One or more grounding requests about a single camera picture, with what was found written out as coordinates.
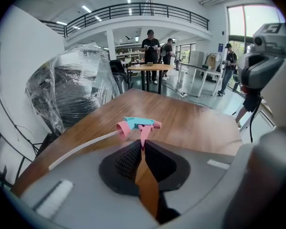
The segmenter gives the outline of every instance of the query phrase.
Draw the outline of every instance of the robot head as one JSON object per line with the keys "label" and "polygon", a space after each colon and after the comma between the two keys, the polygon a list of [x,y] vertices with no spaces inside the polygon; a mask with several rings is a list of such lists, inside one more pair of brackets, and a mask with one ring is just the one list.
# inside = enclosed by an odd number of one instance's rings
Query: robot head
{"label": "robot head", "polygon": [[286,25],[264,24],[253,35],[250,53],[240,57],[239,81],[243,86],[260,91],[280,68],[286,57]]}

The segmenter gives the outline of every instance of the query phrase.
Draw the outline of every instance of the man in black shirt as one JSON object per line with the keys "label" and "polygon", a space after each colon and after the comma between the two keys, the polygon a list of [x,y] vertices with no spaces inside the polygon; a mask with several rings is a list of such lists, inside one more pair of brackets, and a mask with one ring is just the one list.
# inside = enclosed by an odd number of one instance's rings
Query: man in black shirt
{"label": "man in black shirt", "polygon": [[[172,44],[174,43],[174,41],[172,40],[172,38],[169,38],[167,40],[167,44],[163,47],[163,53],[162,53],[162,57],[163,57],[163,63],[164,64],[171,64],[171,57],[176,57],[175,54],[173,54],[173,48],[172,48]],[[167,71],[163,71],[163,80],[166,81],[168,79],[167,77]]]}
{"label": "man in black shirt", "polygon": [[[157,39],[153,37],[153,30],[148,30],[147,38],[143,40],[141,51],[145,52],[145,63],[153,62],[157,63],[158,61],[158,51],[160,50],[160,44]],[[157,82],[157,71],[152,71],[152,81],[154,84]]]}
{"label": "man in black shirt", "polygon": [[232,50],[232,45],[227,43],[226,47],[228,49],[227,59],[225,61],[225,73],[223,76],[223,84],[221,90],[218,91],[218,96],[223,96],[225,94],[225,89],[228,86],[228,83],[236,70],[237,65],[237,56]]}

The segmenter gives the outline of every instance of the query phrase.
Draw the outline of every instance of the black cap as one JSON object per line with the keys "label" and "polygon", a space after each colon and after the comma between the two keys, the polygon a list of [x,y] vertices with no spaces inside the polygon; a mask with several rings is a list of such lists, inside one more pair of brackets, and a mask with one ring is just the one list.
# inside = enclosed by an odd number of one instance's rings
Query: black cap
{"label": "black cap", "polygon": [[169,38],[167,41],[175,43],[172,38]]}
{"label": "black cap", "polygon": [[153,30],[148,30],[148,31],[147,31],[147,35],[148,35],[148,34],[152,34],[152,35],[153,35]]}

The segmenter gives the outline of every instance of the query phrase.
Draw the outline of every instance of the plastic wrap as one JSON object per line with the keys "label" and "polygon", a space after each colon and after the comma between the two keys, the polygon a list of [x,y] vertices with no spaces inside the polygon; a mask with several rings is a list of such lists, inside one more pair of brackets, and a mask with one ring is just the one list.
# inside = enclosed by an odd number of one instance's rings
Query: plastic wrap
{"label": "plastic wrap", "polygon": [[48,127],[60,135],[119,95],[108,53],[95,43],[70,48],[43,64],[26,93]]}

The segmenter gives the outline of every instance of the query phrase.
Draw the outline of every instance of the wooden tabletop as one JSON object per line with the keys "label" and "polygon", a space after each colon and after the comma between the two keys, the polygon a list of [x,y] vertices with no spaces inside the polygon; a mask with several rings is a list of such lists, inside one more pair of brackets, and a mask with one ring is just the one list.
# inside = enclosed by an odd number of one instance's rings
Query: wooden tabletop
{"label": "wooden tabletop", "polygon": [[140,67],[130,66],[128,70],[133,71],[167,71],[173,69],[173,66],[168,64],[154,63],[152,66],[147,66],[146,64],[141,64]]}
{"label": "wooden tabletop", "polygon": [[[87,115],[51,143],[17,179],[11,191],[20,196],[35,180],[48,172],[57,158],[80,144],[116,129],[124,116],[143,117],[162,122],[161,129],[150,133],[150,140],[166,142],[182,148],[235,155],[242,144],[237,124],[231,116],[171,97],[131,89]],[[140,138],[140,131],[132,131],[126,141]],[[95,143],[80,152],[120,144],[117,136]],[[144,158],[136,178],[141,201],[155,216],[158,206],[157,182]]]}

